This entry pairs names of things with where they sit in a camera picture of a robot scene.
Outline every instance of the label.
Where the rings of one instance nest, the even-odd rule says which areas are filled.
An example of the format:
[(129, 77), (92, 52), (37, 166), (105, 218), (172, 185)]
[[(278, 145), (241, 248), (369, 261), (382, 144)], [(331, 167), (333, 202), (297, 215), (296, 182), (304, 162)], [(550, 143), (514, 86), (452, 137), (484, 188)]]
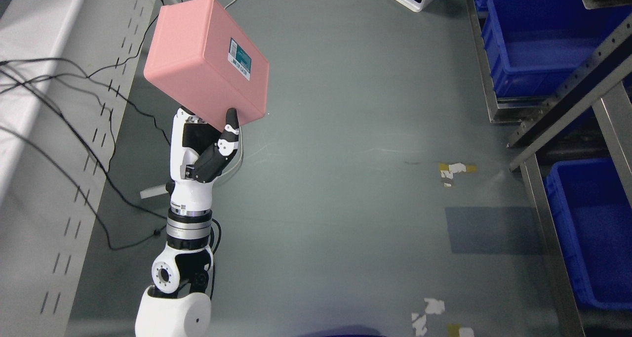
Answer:
[(231, 38), (231, 48), (228, 51), (228, 61), (235, 67), (235, 69), (241, 72), (241, 75), (250, 81), (250, 65), (252, 59), (243, 48)]

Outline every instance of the black wire bundle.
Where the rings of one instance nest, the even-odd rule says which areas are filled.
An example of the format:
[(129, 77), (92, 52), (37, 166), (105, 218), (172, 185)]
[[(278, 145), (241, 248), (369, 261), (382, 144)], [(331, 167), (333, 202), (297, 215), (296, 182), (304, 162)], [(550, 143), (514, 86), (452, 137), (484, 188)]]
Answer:
[[(143, 35), (143, 38), (140, 42), (140, 45), (138, 47), (138, 50), (136, 52), (135, 55), (130, 56), (129, 58), (125, 59), (122, 63), (119, 63), (117, 61), (116, 64), (114, 65), (108, 65), (106, 67), (102, 67), (97, 69), (96, 71), (92, 72), (91, 74), (88, 74), (86, 71), (84, 71), (84, 69), (79, 66), (79, 64), (73, 62), (70, 59), (66, 59), (66, 58), (58, 58), (58, 57), (54, 57), (54, 58), (36, 58), (36, 59), (14, 59), (14, 60), (3, 60), (0, 62), (0, 67), (7, 67), (9, 68), (12, 72), (14, 72), (15, 74), (17, 74), (17, 76), (21, 79), (16, 78), (15, 76), (12, 76), (11, 74), (9, 74), (6, 71), (3, 71), (2, 69), (0, 69), (0, 74), (7, 76), (7, 78), (9, 78), (10, 80), (12, 80), (14, 83), (13, 84), (7, 84), (9, 85), (9, 88), (7, 89), (3, 89), (2, 91), (0, 91), (0, 94), (4, 94), (7, 93), (13, 89), (16, 89), (18, 87), (23, 87), (24, 89), (26, 89), (27, 91), (31, 92), (31, 94), (33, 94), (33, 96), (35, 96), (43, 105), (45, 105), (49, 110), (51, 110), (57, 117), (59, 117), (61, 119), (61, 121), (63, 121), (63, 123), (65, 123), (66, 127), (68, 127), (68, 129), (70, 130), (70, 132), (73, 133), (74, 137), (77, 138), (77, 140), (81, 143), (81, 145), (86, 149), (86, 151), (88, 151), (88, 153), (90, 153), (90, 155), (92, 156), (92, 158), (96, 161), (97, 166), (99, 166), (99, 169), (104, 173), (104, 176), (106, 178), (106, 181), (108, 182), (108, 184), (111, 186), (111, 188), (118, 194), (118, 196), (120, 197), (120, 199), (127, 204), (128, 206), (133, 207), (134, 209), (138, 209), (140, 211), (144, 211), (146, 213), (149, 213), (153, 216), (156, 216), (158, 218), (162, 218), (162, 219), (167, 219), (167, 217), (160, 215), (158, 213), (154, 213), (153, 211), (150, 211), (148, 209), (145, 209), (144, 207), (138, 206), (136, 204), (134, 204), (133, 202), (129, 201), (124, 195), (123, 193), (120, 191), (120, 189), (115, 186), (113, 180), (111, 179), (110, 175), (109, 175), (109, 170), (111, 168), (111, 161), (112, 158), (114, 157), (114, 154), (117, 150), (117, 146), (116, 146), (116, 141), (115, 141), (115, 135), (112, 129), (112, 114), (113, 114), (113, 109), (106, 107), (105, 103), (103, 103), (101, 101), (101, 99), (99, 98), (99, 96), (97, 94), (95, 94), (92, 91), (88, 91), (86, 89), (81, 89), (80, 87), (76, 87), (74, 85), (70, 85), (68, 83), (66, 83), (65, 81), (62, 81), (60, 78), (62, 76), (72, 76), (75, 78), (80, 78), (80, 79), (84, 79), (84, 80), (89, 80), (90, 82), (92, 82), (93, 84), (97, 84), (97, 85), (101, 85), (104, 87), (107, 87), (108, 90), (111, 89), (111, 84), (105, 84), (105, 83), (101, 83), (97, 80), (94, 80), (92, 78), (92, 76), (94, 76), (95, 74), (97, 74), (98, 72), (101, 72), (105, 69), (110, 69), (112, 67), (118, 67), (120, 65), (124, 65), (126, 64), (126, 62), (128, 62), (131, 59), (134, 59), (136, 57), (138, 57), (140, 55), (140, 50), (142, 49), (142, 44), (145, 41), (145, 38), (147, 36), (147, 32), (149, 31), (149, 29), (151, 28), (151, 26), (156, 22), (156, 20), (158, 19), (158, 16), (156, 16), (151, 23), (147, 26), (147, 29), (145, 30), (145, 33)], [(72, 64), (74, 67), (76, 67), (77, 69), (79, 69), (79, 71), (81, 72), (81, 75), (79, 74), (73, 74), (73, 73), (61, 73), (61, 74), (56, 74), (56, 75), (40, 75), (40, 76), (36, 76), (30, 80), (27, 80), (25, 78), (25, 76), (23, 76), (22, 74), (20, 74), (18, 71), (12, 69), (11, 67), (9, 67), (9, 64), (11, 63), (32, 63), (32, 62), (45, 62), (45, 61), (59, 61), (59, 62), (68, 62), (69, 64)], [(66, 119), (66, 117), (63, 115), (63, 113), (61, 112), (61, 109), (59, 109), (59, 107), (56, 105), (56, 103), (50, 99), (48, 96), (46, 96), (45, 94), (41, 93), (38, 89), (36, 89), (36, 87), (34, 87), (34, 83), (40, 83), (42, 81), (49, 81), (49, 80), (53, 80), (55, 79), (56, 81), (60, 82), (62, 85), (64, 85), (65, 87), (68, 87), (69, 89), (73, 89), (75, 91), (78, 92), (83, 92), (85, 94), (90, 94), (91, 96), (94, 96), (95, 99), (97, 100), (97, 103), (99, 103), (99, 105), (101, 105), (101, 112), (103, 112), (104, 110), (108, 110), (109, 112), (109, 129), (110, 129), (110, 135), (112, 137), (113, 143), (114, 143), (114, 147), (113, 147), (113, 152), (112, 155), (110, 156), (110, 159), (108, 161), (108, 168), (105, 168), (104, 164), (101, 162), (101, 160), (97, 157), (96, 153), (94, 153), (94, 151), (92, 150), (92, 148), (90, 148), (90, 146), (88, 145), (88, 143), (85, 141), (85, 139), (83, 139), (83, 137), (81, 137), (81, 135), (79, 134), (79, 132), (77, 132), (77, 130), (70, 124), (70, 122)], [(145, 117), (150, 117), (153, 119), (154, 121), (154, 127), (158, 130), (160, 130), (162, 132), (162, 135), (164, 136), (165, 141), (167, 142), (168, 145), (171, 145), (170, 141), (169, 141), (169, 137), (167, 136), (167, 134), (165, 133), (165, 131), (158, 127), (158, 123), (156, 121), (156, 117), (151, 115), (151, 114), (147, 114), (146, 112), (143, 112), (142, 110), (138, 109), (138, 107), (136, 106), (135, 103), (133, 103), (133, 101), (130, 101), (128, 98), (126, 98), (125, 96), (123, 96), (122, 94), (120, 94), (117, 90), (117, 96), (121, 97), (122, 99), (124, 99), (124, 101), (126, 101), (127, 103), (129, 103), (129, 105), (131, 105), (133, 107), (133, 109), (138, 112), (139, 114), (141, 114), (142, 116)], [(61, 168), (61, 166), (48, 154), (46, 153), (43, 149), (40, 148), (40, 146), (36, 145), (33, 141), (31, 141), (30, 139), (28, 139), (27, 137), (22, 136), (21, 134), (19, 134), (18, 132), (15, 132), (14, 130), (11, 130), (7, 127), (4, 127), (2, 125), (0, 125), (0, 130), (7, 132), (9, 134), (11, 134), (12, 136), (22, 140), (24, 143), (26, 143), (27, 145), (29, 145), (30, 147), (32, 147), (34, 150), (36, 150), (36, 152), (40, 153), (41, 156), (45, 157), (45, 159), (51, 163), (53, 166), (55, 166), (55, 168), (57, 170), (59, 170), (60, 173), (62, 173), (62, 175), (64, 177), (66, 177), (66, 179), (68, 179), (68, 181), (70, 181), (76, 188), (77, 191), (79, 192), (79, 194), (81, 194), (81, 197), (83, 197), (83, 199), (85, 200), (86, 205), (88, 206), (88, 208), (90, 209), (90, 211), (93, 213), (93, 215), (95, 216), (95, 219), (97, 220), (97, 222), (99, 223), (99, 226), (101, 226), (101, 228), (103, 229), (104, 233), (106, 234), (106, 241), (108, 243), (108, 249), (112, 250), (112, 251), (120, 251), (120, 250), (124, 250), (124, 249), (130, 249), (132, 247), (136, 247), (146, 241), (148, 241), (150, 238), (152, 237), (157, 237), (160, 236), (160, 234), (162, 233), (162, 231), (164, 231), (164, 229), (167, 227), (167, 225), (163, 225), (162, 227), (158, 228), (158, 229), (154, 229), (154, 231), (146, 236), (145, 238), (142, 238), (140, 240), (138, 240), (137, 242), (133, 242), (133, 243), (128, 243), (125, 245), (121, 245), (121, 246), (115, 246), (112, 243), (111, 240), (111, 236), (109, 233), (109, 229), (108, 227), (105, 225), (104, 221), (102, 220), (102, 218), (99, 216), (97, 210), (92, 206), (92, 204), (88, 201), (88, 195), (86, 193), (83, 192), (83, 190), (81, 189), (81, 186), (69, 175), (68, 172), (66, 172), (63, 168)], [(212, 222), (215, 224), (215, 226), (217, 227), (217, 236), (215, 236), (215, 232), (214, 230), (211, 228), (212, 231), (212, 239), (211, 242), (209, 243), (210, 246), (212, 246), (212, 252), (213, 254), (215, 254), (217, 252), (217, 249), (219, 248), (219, 243), (221, 242), (221, 238), (222, 238), (222, 227), (219, 224), (219, 222), (217, 220), (215, 220), (214, 218), (212, 219)], [(211, 278), (211, 289), (210, 289), (210, 299), (213, 299), (213, 294), (214, 294), (214, 290), (215, 290), (215, 270), (216, 270), (216, 265), (217, 263), (214, 263), (213, 267), (212, 267), (212, 278)]]

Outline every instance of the robotic hand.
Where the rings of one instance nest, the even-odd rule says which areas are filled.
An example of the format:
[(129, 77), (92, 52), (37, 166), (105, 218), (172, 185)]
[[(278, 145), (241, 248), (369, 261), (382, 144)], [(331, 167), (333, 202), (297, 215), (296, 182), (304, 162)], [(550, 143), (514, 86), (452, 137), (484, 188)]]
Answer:
[[(205, 294), (213, 267), (210, 249), (212, 188), (237, 153), (237, 110), (226, 112), (219, 132), (181, 107), (173, 118), (170, 172), (174, 186), (167, 219), (167, 243), (154, 260), (152, 279), (140, 301), (136, 337), (200, 337), (210, 323)], [(186, 286), (189, 294), (178, 297)]]

